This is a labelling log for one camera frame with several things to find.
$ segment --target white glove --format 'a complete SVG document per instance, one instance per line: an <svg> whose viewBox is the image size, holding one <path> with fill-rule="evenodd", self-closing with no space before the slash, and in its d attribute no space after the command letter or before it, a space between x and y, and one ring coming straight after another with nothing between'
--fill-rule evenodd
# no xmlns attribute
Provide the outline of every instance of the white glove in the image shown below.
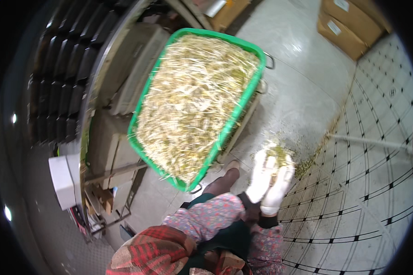
<svg viewBox="0 0 413 275"><path fill-rule="evenodd" d="M295 167L289 155L286 156L286 162L291 164L280 168L275 184L268 190L261 203L260 210L265 215L274 215L278 212L283 197L291 188Z"/></svg>
<svg viewBox="0 0 413 275"><path fill-rule="evenodd" d="M245 191L249 200L252 203L257 203L262 200L266 191L269 189L273 167L275 165L275 157L269 157L266 161L266 151L261 150L255 154L254 169L251 175L251 184Z"/></svg>

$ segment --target red plaid cloth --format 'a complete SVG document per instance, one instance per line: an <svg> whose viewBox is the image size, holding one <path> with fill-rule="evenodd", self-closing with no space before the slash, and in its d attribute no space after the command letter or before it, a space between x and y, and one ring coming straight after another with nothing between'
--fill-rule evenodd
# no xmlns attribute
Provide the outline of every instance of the red plaid cloth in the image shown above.
<svg viewBox="0 0 413 275"><path fill-rule="evenodd" d="M126 242L112 257L107 275L170 275L177 274L196 250L193 238L166 225L153 226ZM206 261L213 261L214 273L192 268L193 275L232 275L242 270L252 275L249 266L229 251L220 256L207 253Z"/></svg>

